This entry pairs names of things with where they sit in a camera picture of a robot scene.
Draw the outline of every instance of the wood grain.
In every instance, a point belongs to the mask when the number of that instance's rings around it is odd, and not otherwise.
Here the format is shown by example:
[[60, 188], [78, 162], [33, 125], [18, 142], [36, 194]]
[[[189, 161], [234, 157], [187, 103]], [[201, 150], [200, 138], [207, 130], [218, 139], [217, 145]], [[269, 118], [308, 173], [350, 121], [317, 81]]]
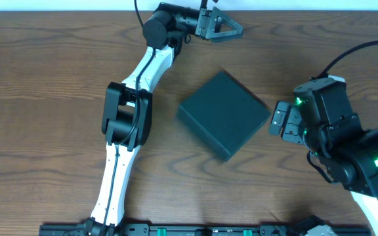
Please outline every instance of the wood grain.
[[[223, 163], [175, 114], [222, 69], [270, 108], [292, 101], [293, 88], [338, 54], [378, 39], [378, 12], [229, 14], [245, 27], [243, 39], [193, 38], [159, 82], [126, 217], [258, 224], [316, 214], [335, 224], [368, 224], [349, 192], [308, 165], [304, 147], [269, 136], [267, 125]], [[37, 235], [43, 222], [90, 214], [105, 162], [106, 87], [126, 78], [145, 50], [133, 12], [0, 12], [0, 235]], [[347, 79], [363, 127], [378, 127], [378, 47], [345, 58], [331, 73]]]

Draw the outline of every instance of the wooden tabletop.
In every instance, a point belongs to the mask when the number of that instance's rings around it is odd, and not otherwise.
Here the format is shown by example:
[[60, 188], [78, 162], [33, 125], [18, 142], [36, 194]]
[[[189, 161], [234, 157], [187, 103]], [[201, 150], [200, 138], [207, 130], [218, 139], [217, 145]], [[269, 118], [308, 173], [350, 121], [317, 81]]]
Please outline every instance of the wooden tabletop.
[[[149, 12], [143, 12], [146, 20]], [[296, 222], [315, 214], [368, 224], [351, 194], [307, 163], [306, 148], [267, 133], [228, 163], [175, 117], [178, 105], [226, 70], [273, 109], [340, 53], [378, 39], [378, 12], [229, 12], [243, 39], [193, 37], [154, 93], [153, 123], [136, 157], [125, 215], [155, 224]], [[139, 63], [134, 12], [0, 12], [0, 235], [37, 235], [43, 222], [91, 213], [105, 163], [106, 87]], [[378, 46], [331, 73], [347, 81], [364, 128], [378, 127]]]

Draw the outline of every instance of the white wall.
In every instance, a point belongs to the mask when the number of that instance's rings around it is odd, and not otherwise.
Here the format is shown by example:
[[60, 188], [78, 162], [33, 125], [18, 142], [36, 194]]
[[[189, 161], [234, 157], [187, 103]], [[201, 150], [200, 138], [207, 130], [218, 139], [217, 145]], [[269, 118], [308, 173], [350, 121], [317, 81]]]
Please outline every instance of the white wall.
[[[198, 8], [201, 0], [164, 0]], [[160, 0], [139, 0], [140, 10], [154, 10]], [[220, 0], [220, 10], [378, 10], [378, 0]], [[0, 10], [134, 10], [133, 0], [0, 0]]]

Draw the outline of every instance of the wooden table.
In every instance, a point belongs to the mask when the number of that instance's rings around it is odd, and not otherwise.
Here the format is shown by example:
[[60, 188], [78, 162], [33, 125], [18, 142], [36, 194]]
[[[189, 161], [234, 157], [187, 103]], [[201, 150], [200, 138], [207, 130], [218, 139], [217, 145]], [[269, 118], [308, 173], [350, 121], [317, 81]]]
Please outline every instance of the wooden table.
[[[147, 19], [149, 12], [143, 12]], [[263, 127], [228, 163], [175, 117], [225, 69], [273, 109], [334, 57], [378, 39], [378, 12], [229, 12], [243, 39], [193, 38], [154, 93], [150, 137], [134, 163], [126, 217], [157, 224], [295, 222], [310, 214], [368, 224], [348, 191], [307, 163], [306, 149]], [[96, 202], [105, 163], [105, 90], [146, 50], [134, 12], [0, 12], [0, 235], [77, 222]], [[378, 46], [345, 58], [364, 128], [378, 127]]]

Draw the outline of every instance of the white backdrop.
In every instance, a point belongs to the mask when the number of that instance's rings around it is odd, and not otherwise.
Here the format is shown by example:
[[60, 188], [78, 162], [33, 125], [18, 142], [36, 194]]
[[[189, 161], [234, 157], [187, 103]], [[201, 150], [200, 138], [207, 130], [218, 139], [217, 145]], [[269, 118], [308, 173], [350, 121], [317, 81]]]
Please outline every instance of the white backdrop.
[[[164, 0], [198, 8], [201, 0]], [[140, 10], [154, 10], [160, 0], [139, 0]], [[209, 0], [208, 7], [214, 2]], [[378, 0], [220, 0], [220, 10], [378, 10]], [[0, 0], [0, 10], [133, 10], [133, 0]]]

